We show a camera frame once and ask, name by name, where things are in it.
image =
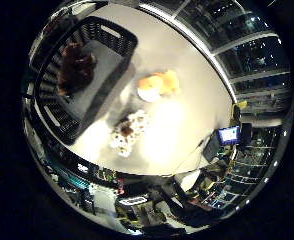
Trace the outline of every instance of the black wire basket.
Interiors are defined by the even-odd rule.
[[[80,114],[76,108],[70,107],[72,100],[62,99],[58,95],[57,74],[62,64],[62,53],[69,43],[77,42],[85,46],[93,41],[120,56],[120,61],[101,81],[100,86],[95,89],[96,94],[88,99],[88,107]],[[67,145],[73,144],[93,123],[101,105],[128,68],[137,44],[137,37],[128,30],[94,16],[79,21],[59,39],[40,69],[34,96],[44,121],[60,141]]]

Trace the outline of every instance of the person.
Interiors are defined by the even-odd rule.
[[[194,228],[211,225],[217,223],[225,214],[223,210],[203,204],[197,198],[189,198],[176,181],[173,182],[173,187],[182,206],[173,201],[161,186],[155,186],[155,189],[166,202],[172,214],[185,225]]]

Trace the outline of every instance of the yellow stuffed toy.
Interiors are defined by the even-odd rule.
[[[151,77],[139,80],[138,89],[142,91],[157,89],[160,95],[180,93],[178,77],[170,69],[165,73],[156,72]]]

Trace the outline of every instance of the desk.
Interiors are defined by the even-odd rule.
[[[130,174],[170,175],[206,166],[197,146],[214,129],[228,127],[232,105],[209,62],[174,29],[137,9],[108,4],[92,15],[125,27],[139,43],[93,124],[66,147],[95,164]],[[137,81],[167,69],[176,71],[182,93],[156,103],[142,101]],[[149,128],[124,158],[109,147],[110,133],[121,118],[138,109],[149,114]]]

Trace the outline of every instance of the stuffed animal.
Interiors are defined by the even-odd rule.
[[[153,76],[143,78],[138,82],[138,94],[148,102],[158,100],[160,95],[178,93],[180,93],[179,80],[173,70],[165,73],[156,72]]]
[[[69,43],[62,57],[62,65],[58,72],[58,94],[71,94],[88,85],[94,77],[97,60],[94,55],[83,56],[82,43]]]

